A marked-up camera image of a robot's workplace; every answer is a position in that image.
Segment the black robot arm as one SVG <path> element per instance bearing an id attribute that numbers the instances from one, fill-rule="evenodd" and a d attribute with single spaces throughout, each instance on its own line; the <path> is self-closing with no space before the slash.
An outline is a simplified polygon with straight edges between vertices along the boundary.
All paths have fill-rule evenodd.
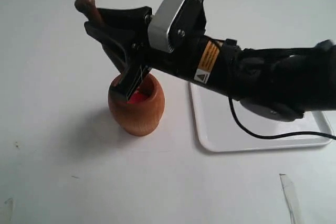
<path id="1" fill-rule="evenodd" d="M 127 101 L 156 69 L 239 101 L 255 114 L 293 121 L 308 111 L 335 109 L 335 44 L 311 48 L 241 49 L 232 39 L 205 35 L 202 7 L 184 7 L 172 22 L 173 47 L 157 49 L 150 26 L 160 19 L 151 8 L 87 7 L 85 30 L 102 44 L 121 72 L 110 89 Z"/>

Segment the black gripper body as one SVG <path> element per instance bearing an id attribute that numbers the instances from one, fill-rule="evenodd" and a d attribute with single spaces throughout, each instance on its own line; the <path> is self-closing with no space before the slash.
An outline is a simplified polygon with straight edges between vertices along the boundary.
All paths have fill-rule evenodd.
<path id="1" fill-rule="evenodd" d="M 131 28 L 139 38 L 135 62 L 138 73 L 132 82 L 131 93 L 144 82 L 152 68 L 203 88 L 230 96 L 228 65 L 236 44 L 205 36 L 206 17 L 202 7 L 184 7 L 173 22 L 173 37 L 182 42 L 172 51 L 163 52 L 149 44 L 147 28 L 152 9 L 144 6 L 131 10 Z"/>

